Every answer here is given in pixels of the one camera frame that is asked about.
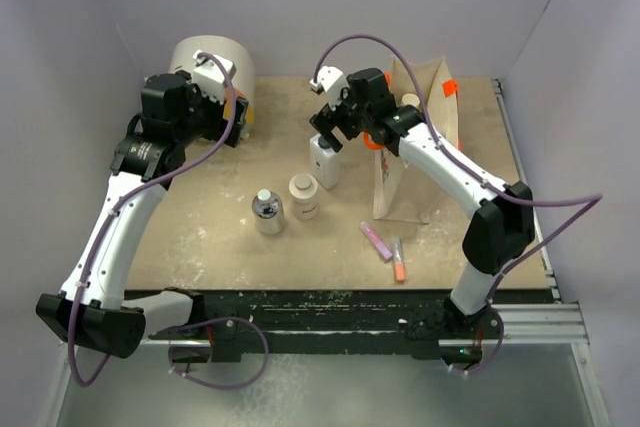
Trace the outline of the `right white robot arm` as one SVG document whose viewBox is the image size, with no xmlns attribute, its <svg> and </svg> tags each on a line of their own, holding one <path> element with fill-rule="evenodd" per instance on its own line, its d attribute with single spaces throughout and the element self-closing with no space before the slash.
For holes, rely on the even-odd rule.
<svg viewBox="0 0 640 427">
<path fill-rule="evenodd" d="M 342 147 L 335 129 L 348 140 L 367 134 L 435 181 L 467 215 L 467 264 L 444 302 L 443 322 L 452 336 L 469 337 L 488 310 L 499 273 L 534 241 L 531 189 L 521 181 L 505 183 L 456 149 L 434 127 L 424 100 L 416 107 L 398 106 L 377 68 L 346 75 L 322 67 L 314 88 L 325 93 L 327 103 L 311 122 L 332 148 Z"/>
</svg>

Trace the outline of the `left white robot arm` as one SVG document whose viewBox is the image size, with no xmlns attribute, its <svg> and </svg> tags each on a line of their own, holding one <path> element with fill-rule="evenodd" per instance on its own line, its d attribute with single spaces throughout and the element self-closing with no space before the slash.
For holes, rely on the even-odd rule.
<svg viewBox="0 0 640 427">
<path fill-rule="evenodd" d="M 116 145 L 107 192 L 89 241 L 58 293 L 43 294 L 37 316 L 66 343 L 127 358 L 143 339 L 172 328 L 184 339 L 206 325 L 202 296 L 181 288 L 132 303 L 125 284 L 148 223 L 175 177 L 198 166 L 186 150 L 199 139 L 237 145 L 249 104 L 231 90 L 229 68 L 206 65 L 149 77 L 141 109 Z"/>
</svg>

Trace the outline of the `white bottle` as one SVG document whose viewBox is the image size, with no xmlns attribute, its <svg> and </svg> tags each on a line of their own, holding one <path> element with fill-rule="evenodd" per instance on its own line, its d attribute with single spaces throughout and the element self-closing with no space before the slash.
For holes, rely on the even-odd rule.
<svg viewBox="0 0 640 427">
<path fill-rule="evenodd" d="M 320 134 L 310 139 L 309 146 L 311 175 L 325 190 L 331 190 L 340 180 L 340 156 Z"/>
</svg>

